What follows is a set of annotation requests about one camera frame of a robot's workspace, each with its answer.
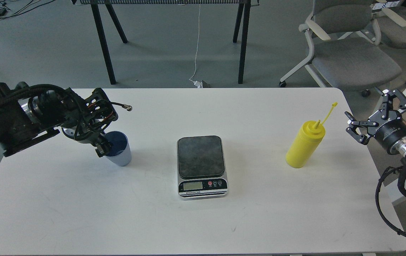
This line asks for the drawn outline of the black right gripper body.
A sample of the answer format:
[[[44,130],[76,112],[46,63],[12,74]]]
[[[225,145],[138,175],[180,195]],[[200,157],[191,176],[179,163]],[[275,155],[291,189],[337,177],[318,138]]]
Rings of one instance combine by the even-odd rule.
[[[370,115],[370,121],[378,127],[370,127],[376,141],[390,155],[406,155],[406,121],[396,110],[377,110]]]

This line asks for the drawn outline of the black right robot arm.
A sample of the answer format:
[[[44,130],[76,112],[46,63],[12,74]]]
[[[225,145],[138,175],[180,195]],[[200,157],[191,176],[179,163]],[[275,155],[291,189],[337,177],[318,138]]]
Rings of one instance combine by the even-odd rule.
[[[401,155],[401,166],[387,167],[380,175],[375,189],[375,205],[383,222],[398,235],[406,237],[406,232],[393,225],[384,216],[379,203],[380,188],[390,174],[398,174],[397,188],[406,198],[406,121],[402,117],[404,112],[406,112],[406,96],[394,89],[383,91],[380,107],[366,121],[355,119],[349,112],[345,112],[345,115],[348,118],[346,131],[358,143],[367,145],[371,138],[375,138],[389,155]]]

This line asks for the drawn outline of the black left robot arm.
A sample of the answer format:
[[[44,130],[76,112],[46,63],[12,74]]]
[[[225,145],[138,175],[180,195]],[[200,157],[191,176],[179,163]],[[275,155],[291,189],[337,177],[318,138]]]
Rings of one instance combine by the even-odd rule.
[[[52,84],[14,89],[0,82],[0,146],[5,157],[52,138],[64,135],[81,144],[90,144],[99,157],[113,151],[105,129],[118,120],[114,102],[101,89],[82,98],[72,89]]]

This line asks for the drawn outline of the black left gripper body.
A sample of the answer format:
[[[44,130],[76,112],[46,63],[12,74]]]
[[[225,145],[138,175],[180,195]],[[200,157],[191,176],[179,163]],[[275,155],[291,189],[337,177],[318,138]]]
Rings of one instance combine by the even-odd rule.
[[[105,146],[105,129],[118,120],[118,114],[107,94],[101,88],[94,89],[91,96],[81,102],[83,114],[76,112],[77,117],[61,128],[67,138],[81,144]]]

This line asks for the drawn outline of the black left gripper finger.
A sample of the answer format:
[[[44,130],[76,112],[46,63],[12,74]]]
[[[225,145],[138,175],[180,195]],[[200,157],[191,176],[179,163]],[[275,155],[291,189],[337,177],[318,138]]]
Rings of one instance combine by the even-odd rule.
[[[109,155],[113,148],[113,143],[109,141],[105,134],[99,134],[94,141],[95,151],[98,157]]]

